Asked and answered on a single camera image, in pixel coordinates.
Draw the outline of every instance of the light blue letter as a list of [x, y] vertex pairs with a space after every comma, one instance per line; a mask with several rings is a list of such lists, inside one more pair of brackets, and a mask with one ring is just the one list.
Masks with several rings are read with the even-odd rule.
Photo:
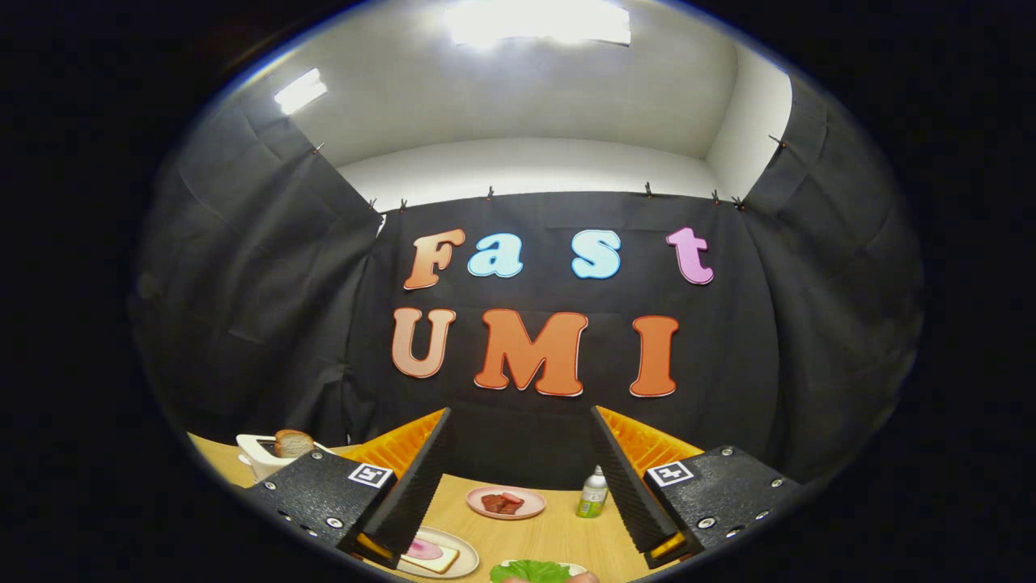
[[521, 253], [521, 238], [509, 232], [500, 232], [484, 237], [474, 245], [478, 253], [471, 255], [467, 262], [467, 270], [471, 274], [487, 276], [514, 276], [521, 270], [518, 260]]
[[584, 230], [572, 237], [572, 250], [579, 257], [572, 259], [576, 276], [607, 279], [618, 272], [621, 262], [615, 251], [622, 246], [613, 230]]

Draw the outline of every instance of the pink plate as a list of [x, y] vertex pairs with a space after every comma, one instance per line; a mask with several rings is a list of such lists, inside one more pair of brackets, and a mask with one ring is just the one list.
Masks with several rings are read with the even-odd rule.
[[[498, 515], [496, 513], [490, 513], [486, 511], [485, 506], [482, 505], [483, 496], [486, 496], [487, 494], [499, 495], [505, 492], [510, 492], [525, 501], [525, 503], [521, 505], [521, 508], [518, 508], [514, 515]], [[499, 519], [502, 521], [519, 521], [529, 517], [535, 517], [536, 515], [542, 513], [543, 509], [547, 507], [547, 500], [544, 499], [543, 496], [540, 496], [531, 490], [525, 490], [524, 488], [514, 488], [511, 486], [484, 486], [482, 488], [476, 488], [471, 492], [467, 493], [467, 505], [470, 506], [472, 511], [484, 517]]]

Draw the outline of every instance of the meat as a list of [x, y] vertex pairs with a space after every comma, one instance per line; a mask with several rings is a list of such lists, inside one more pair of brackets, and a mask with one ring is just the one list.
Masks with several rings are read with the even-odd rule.
[[482, 505], [486, 508], [488, 513], [500, 513], [500, 509], [507, 505], [508, 501], [503, 499], [499, 494], [487, 494], [482, 497]]
[[524, 503], [524, 500], [514, 494], [505, 494], [503, 496], [487, 494], [482, 497], [482, 505], [486, 508], [486, 512], [497, 515], [514, 515]]

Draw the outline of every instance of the lettuce leaf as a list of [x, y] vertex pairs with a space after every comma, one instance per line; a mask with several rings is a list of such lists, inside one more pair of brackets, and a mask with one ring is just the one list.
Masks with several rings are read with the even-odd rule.
[[501, 583], [509, 577], [524, 579], [529, 583], [565, 583], [572, 577], [569, 567], [556, 562], [520, 560], [511, 561], [508, 566], [496, 565], [489, 572], [493, 583]]

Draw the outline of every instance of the small bottle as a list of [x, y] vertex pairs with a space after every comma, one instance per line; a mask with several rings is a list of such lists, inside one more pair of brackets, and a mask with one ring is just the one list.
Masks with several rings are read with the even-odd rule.
[[584, 519], [593, 519], [601, 516], [601, 508], [604, 507], [604, 500], [608, 497], [608, 483], [604, 480], [604, 472], [601, 466], [594, 469], [594, 475], [583, 483], [582, 497], [579, 499], [579, 507], [576, 508], [576, 516]]

